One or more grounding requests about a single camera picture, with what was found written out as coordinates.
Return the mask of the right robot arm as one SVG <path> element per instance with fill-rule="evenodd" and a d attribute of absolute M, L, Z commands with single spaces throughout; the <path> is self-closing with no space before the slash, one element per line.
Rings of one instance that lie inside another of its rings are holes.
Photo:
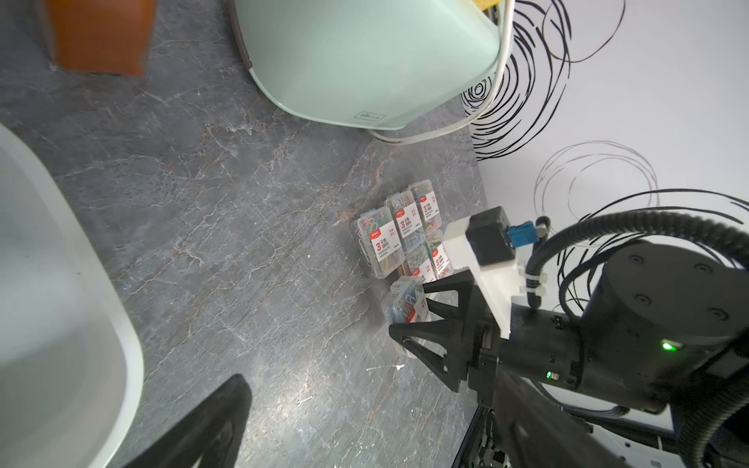
<path fill-rule="evenodd" d="M 449 225 L 433 322 L 390 337 L 480 407 L 454 463 L 748 463 L 748 236 L 664 210 L 550 234 L 493 208 Z"/>

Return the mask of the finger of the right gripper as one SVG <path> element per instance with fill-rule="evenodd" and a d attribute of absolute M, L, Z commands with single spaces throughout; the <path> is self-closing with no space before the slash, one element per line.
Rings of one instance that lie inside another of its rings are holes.
<path fill-rule="evenodd" d="M 431 283 L 425 283 L 425 294 L 454 293 L 456 305 L 429 298 L 428 310 L 442 319 L 464 319 L 474 287 L 474 278 L 468 269 L 458 271 L 451 276 Z"/>
<path fill-rule="evenodd" d="M 467 378 L 468 350 L 462 340 L 462 322 L 391 324 L 389 336 L 420 360 L 452 392 L 460 391 Z"/>

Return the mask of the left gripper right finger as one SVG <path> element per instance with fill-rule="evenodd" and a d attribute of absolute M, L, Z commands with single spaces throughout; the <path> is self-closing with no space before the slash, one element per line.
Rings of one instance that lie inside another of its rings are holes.
<path fill-rule="evenodd" d="M 623 467 L 569 415 L 514 374 L 498 374 L 493 412 L 513 467 Z"/>

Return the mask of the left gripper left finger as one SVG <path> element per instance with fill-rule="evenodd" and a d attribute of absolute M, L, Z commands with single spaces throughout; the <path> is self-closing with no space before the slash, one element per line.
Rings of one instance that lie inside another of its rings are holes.
<path fill-rule="evenodd" d="M 233 467 L 252 405 L 252 391 L 241 374 L 228 378 L 130 467 Z"/>

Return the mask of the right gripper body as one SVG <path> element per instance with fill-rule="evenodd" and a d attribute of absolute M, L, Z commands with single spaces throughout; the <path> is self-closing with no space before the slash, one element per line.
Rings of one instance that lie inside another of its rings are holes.
<path fill-rule="evenodd" d="M 469 386 L 493 386 L 501 351 L 501 328 L 483 303 L 468 306 L 465 329 L 470 338 L 467 364 Z"/>

